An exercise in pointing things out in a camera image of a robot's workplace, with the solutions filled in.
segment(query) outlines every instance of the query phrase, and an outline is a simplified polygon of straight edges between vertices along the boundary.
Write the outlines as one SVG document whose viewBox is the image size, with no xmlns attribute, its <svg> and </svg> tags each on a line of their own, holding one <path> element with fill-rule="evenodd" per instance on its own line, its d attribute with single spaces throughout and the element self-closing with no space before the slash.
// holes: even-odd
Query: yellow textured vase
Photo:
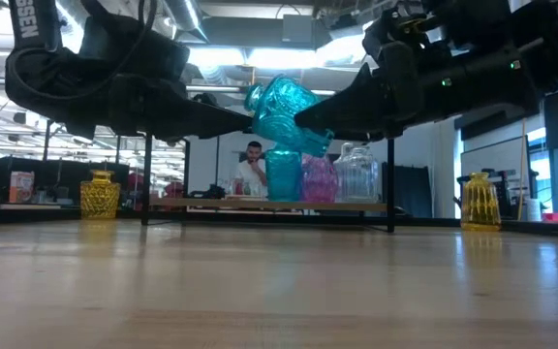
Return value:
<svg viewBox="0 0 558 349">
<path fill-rule="evenodd" d="M 81 183 L 81 217 L 115 218 L 120 185 L 111 183 L 111 171 L 92 171 L 92 181 Z"/>
<path fill-rule="evenodd" d="M 469 231 L 501 230 L 501 213 L 494 184 L 488 174 L 471 174 L 462 191 L 462 229 Z"/>
</svg>

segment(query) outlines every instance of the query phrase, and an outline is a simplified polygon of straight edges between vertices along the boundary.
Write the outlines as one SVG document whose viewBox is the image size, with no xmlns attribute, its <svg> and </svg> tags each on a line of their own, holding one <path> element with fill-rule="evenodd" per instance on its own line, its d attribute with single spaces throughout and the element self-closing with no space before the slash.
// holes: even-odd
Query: man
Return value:
<svg viewBox="0 0 558 349">
<path fill-rule="evenodd" d="M 260 188 L 262 191 L 260 194 L 265 196 L 266 162 L 260 159 L 260 156 L 262 156 L 262 145 L 255 141 L 250 142 L 247 145 L 247 160 L 238 164 L 235 178 L 243 183 L 249 183 L 250 188 Z"/>
</svg>

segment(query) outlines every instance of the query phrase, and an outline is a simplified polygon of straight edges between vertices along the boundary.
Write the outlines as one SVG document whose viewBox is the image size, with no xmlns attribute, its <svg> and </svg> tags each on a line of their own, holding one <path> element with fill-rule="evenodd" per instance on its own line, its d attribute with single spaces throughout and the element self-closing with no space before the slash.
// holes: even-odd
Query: white shirt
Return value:
<svg viewBox="0 0 558 349">
<path fill-rule="evenodd" d="M 258 160 L 258 166 L 262 172 L 266 173 L 266 162 L 263 159 Z M 245 183 L 249 183 L 251 195 L 266 196 L 266 187 L 262 184 L 260 177 L 253 171 L 247 160 L 238 164 L 236 168 L 236 178 L 242 179 Z"/>
</svg>

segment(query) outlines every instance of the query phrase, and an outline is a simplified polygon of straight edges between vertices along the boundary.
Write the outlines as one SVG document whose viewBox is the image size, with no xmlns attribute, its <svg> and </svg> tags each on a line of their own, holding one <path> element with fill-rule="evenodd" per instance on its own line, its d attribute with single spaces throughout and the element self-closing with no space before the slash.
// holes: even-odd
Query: window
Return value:
<svg viewBox="0 0 558 349">
<path fill-rule="evenodd" d="M 537 172 L 536 192 L 543 212 L 552 213 L 552 188 L 550 181 L 550 158 L 546 148 L 546 131 L 540 128 L 527 134 L 531 171 Z"/>
</svg>

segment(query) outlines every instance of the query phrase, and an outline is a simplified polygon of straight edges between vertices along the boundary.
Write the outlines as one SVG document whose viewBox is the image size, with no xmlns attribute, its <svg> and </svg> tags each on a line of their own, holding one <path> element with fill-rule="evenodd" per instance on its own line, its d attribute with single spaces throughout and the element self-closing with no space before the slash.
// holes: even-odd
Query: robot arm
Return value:
<svg viewBox="0 0 558 349">
<path fill-rule="evenodd" d="M 558 90 L 558 9 L 536 0 L 511 13 L 507 0 L 424 0 L 426 15 L 383 11 L 363 46 L 379 65 L 362 67 L 346 90 L 299 113 L 299 126 L 337 138 L 376 141 L 463 112 L 508 117 L 537 111 Z M 445 39 L 430 43 L 426 32 Z"/>
<path fill-rule="evenodd" d="M 96 125 L 167 142 L 250 127 L 246 115 L 187 98 L 179 78 L 189 49 L 151 30 L 157 0 L 150 0 L 146 23 L 110 14 L 97 0 L 81 3 L 90 17 L 74 54 L 61 45 L 54 0 L 10 2 L 15 48 L 6 61 L 6 93 L 15 103 L 88 139 Z"/>
</svg>

